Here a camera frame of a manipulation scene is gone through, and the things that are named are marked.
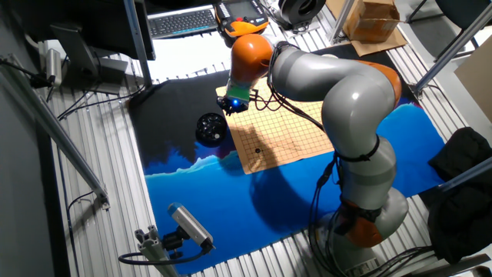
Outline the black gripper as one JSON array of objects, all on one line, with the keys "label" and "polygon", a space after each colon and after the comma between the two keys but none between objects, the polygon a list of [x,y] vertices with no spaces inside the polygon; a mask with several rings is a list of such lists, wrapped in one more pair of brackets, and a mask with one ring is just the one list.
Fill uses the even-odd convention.
[{"label": "black gripper", "polygon": [[217,104],[220,108],[225,108],[224,112],[227,116],[232,115],[233,113],[244,112],[249,108],[249,101],[238,98],[224,98],[218,96]]}]

